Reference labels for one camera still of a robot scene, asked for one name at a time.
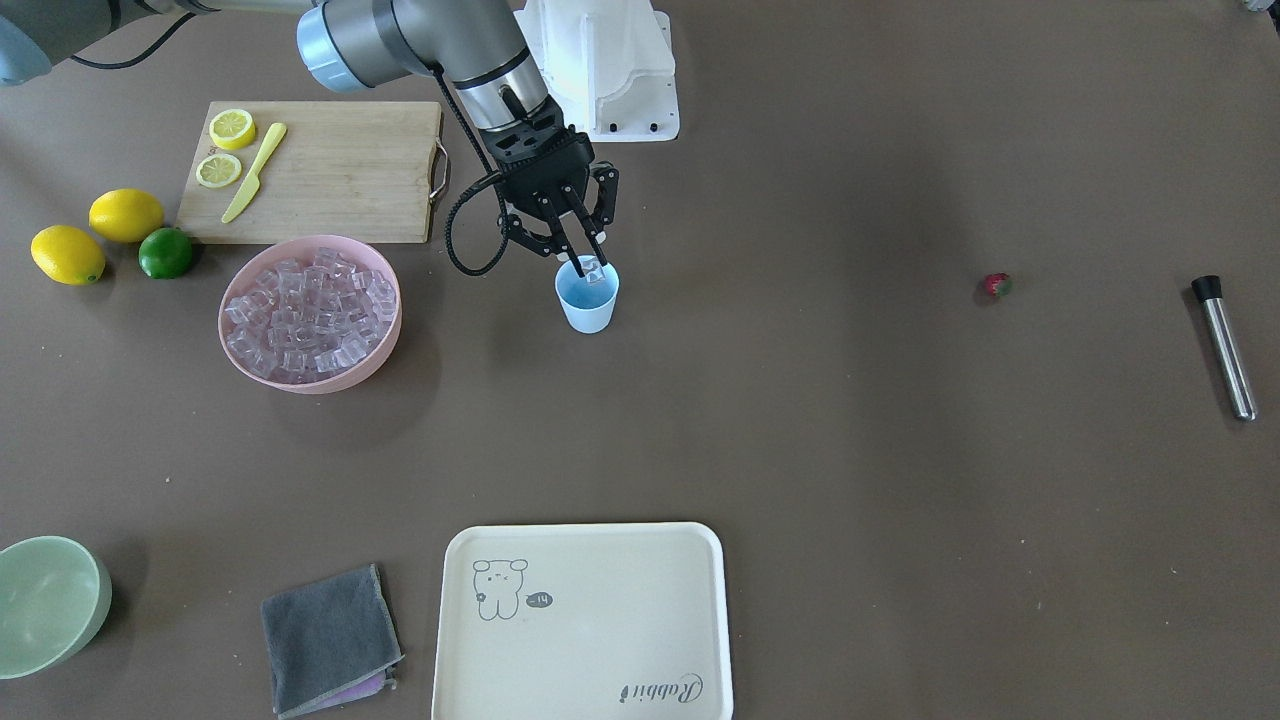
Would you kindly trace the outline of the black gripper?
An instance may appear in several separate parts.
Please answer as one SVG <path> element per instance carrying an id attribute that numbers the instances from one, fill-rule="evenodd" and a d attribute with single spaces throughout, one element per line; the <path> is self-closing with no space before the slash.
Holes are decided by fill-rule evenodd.
<path id="1" fill-rule="evenodd" d="M 602 242 L 616 219 L 620 172 L 598 161 L 589 136 L 562 120 L 559 106 L 549 100 L 525 120 L 484 129 L 481 138 L 497 161 L 497 191 L 515 208 L 500 214 L 503 236 L 540 256 L 556 255 L 584 278 L 561 218 L 577 219 L 594 258 L 607 266 Z"/>

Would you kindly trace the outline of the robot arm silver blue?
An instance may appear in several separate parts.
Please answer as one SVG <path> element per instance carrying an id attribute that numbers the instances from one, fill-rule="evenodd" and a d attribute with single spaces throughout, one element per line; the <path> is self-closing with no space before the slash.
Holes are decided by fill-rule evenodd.
<path id="1" fill-rule="evenodd" d="M 145 17 L 229 10 L 298 13 L 300 55 L 337 92 L 433 77 L 486 172 L 462 200 L 494 190 L 504 242 L 603 277 L 618 173 L 564 120 L 504 1 L 5 1 L 3 83 L 45 76 Z"/>

